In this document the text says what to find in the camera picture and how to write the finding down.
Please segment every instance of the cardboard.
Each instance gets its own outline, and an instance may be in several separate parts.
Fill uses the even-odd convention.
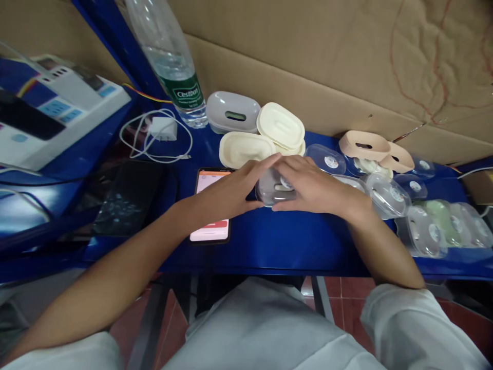
[[[225,90],[260,105],[274,101],[302,120],[307,131],[336,136],[369,131],[393,140],[421,123],[207,41],[186,37],[204,95]],[[398,142],[411,154],[440,164],[493,154],[493,144],[423,126]]]
[[[2,1],[0,9],[0,39],[25,55],[54,54],[115,83],[130,83],[70,1]],[[1,46],[0,54],[17,58]]]
[[[353,129],[393,140],[428,122],[399,144],[438,163],[493,154],[489,2],[169,3],[205,96],[226,90],[274,101],[332,136]],[[124,1],[117,5],[126,16]],[[27,55],[56,54],[129,82],[69,0],[4,1],[0,34]]]
[[[462,181],[477,205],[493,206],[493,171],[479,171]]]

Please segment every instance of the person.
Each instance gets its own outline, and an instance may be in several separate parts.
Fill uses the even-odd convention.
[[[191,232],[262,207],[245,198],[271,166],[297,191],[295,200],[278,203],[273,211],[332,213],[347,222],[377,284],[361,315],[376,358],[308,308],[294,287],[250,277],[193,323],[166,369],[489,368],[425,289],[413,258],[380,220],[371,199],[320,170],[311,158],[277,154],[249,161],[175,203],[95,263],[29,328],[7,358],[5,370],[122,369],[116,343],[101,331],[135,301]]]

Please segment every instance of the black smartphone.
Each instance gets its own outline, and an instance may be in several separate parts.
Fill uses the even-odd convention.
[[[33,108],[14,94],[0,89],[0,122],[41,140],[49,140],[65,126]]]
[[[220,180],[224,176],[230,175],[233,172],[227,168],[201,168],[197,174],[197,184],[195,185],[195,193],[198,194],[209,185]],[[190,234],[190,242],[192,244],[222,244],[230,241],[231,225],[230,220],[222,220],[204,226],[202,229],[194,231]]]
[[[142,230],[164,169],[151,161],[124,163],[92,225],[93,233],[132,236]]]

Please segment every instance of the white sleeve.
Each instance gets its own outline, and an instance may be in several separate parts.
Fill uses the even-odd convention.
[[[101,332],[64,346],[37,349],[2,370],[123,370],[123,359],[113,337]]]
[[[361,322],[389,370],[490,368],[427,289],[379,285],[366,299]]]

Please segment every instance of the red tile floor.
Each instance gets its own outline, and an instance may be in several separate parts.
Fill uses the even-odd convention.
[[[365,298],[375,287],[373,279],[325,277],[325,283],[335,324],[350,333],[369,352],[374,353],[373,344],[359,321]],[[309,277],[305,280],[301,293],[305,296],[306,304],[315,309]],[[110,333],[117,341],[125,363],[128,363],[130,358],[148,299],[149,292],[146,290],[111,327]],[[493,363],[493,322],[453,302],[439,302],[450,320],[462,328]],[[159,370],[185,343],[187,328],[188,323],[183,311],[171,291],[166,303],[153,370]]]

